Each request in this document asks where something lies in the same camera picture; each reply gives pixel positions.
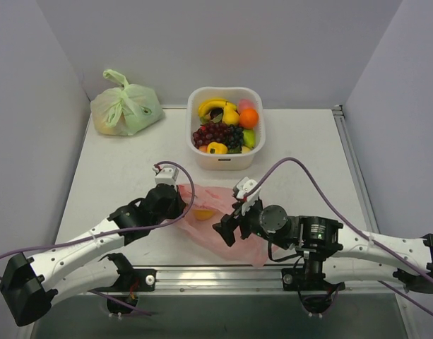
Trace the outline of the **dark blue grape bunch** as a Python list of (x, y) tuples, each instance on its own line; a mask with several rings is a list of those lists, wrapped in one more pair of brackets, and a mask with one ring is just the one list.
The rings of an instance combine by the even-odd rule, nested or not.
[(239, 153), (244, 145), (244, 129), (240, 126), (229, 125), (225, 130), (224, 144), (229, 153)]

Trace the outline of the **yellow fruit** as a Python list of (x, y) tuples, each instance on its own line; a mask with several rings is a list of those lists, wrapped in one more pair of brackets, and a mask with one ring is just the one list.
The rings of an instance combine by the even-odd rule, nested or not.
[(237, 112), (237, 106), (231, 102), (227, 102), (223, 107), (222, 122), (226, 125), (238, 125), (239, 114)]

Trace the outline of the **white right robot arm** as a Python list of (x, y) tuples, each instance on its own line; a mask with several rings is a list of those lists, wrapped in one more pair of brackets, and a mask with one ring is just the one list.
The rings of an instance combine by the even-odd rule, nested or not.
[(224, 243), (255, 234), (268, 244), (292, 250), (301, 260), (291, 272), (292, 290), (323, 291), (348, 281), (389, 281), (405, 289), (433, 294), (433, 234), (406, 239), (353, 230), (337, 220), (316, 216), (289, 216), (277, 205), (257, 200), (221, 217), (213, 229)]

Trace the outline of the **red grape bunch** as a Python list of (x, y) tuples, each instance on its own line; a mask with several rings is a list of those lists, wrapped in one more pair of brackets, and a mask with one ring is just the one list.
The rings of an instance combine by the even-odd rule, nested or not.
[(200, 125), (192, 134), (193, 145), (199, 148), (203, 145), (209, 145), (212, 142), (225, 143), (229, 135), (229, 126), (222, 122)]

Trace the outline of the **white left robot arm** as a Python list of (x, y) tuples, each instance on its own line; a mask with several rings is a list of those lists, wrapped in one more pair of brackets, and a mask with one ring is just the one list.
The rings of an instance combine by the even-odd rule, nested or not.
[(148, 236), (164, 220), (178, 218), (185, 207), (176, 186), (158, 184), (63, 247), (12, 256), (0, 292), (16, 325), (34, 323), (54, 304), (88, 290), (142, 286), (144, 278), (118, 250)]

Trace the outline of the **orange tangerine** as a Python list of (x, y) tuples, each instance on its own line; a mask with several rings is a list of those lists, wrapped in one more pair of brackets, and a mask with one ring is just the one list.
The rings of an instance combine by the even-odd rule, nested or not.
[(244, 129), (253, 129), (258, 121), (259, 114), (254, 108), (246, 108), (239, 113), (239, 125)]

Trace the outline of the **orange fruit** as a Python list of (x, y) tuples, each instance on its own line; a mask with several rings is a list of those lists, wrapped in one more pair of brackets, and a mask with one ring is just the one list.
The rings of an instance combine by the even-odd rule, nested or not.
[(209, 220), (215, 215), (215, 212), (213, 210), (202, 210), (202, 209), (194, 209), (192, 211), (192, 213), (193, 213), (193, 216), (198, 221)]

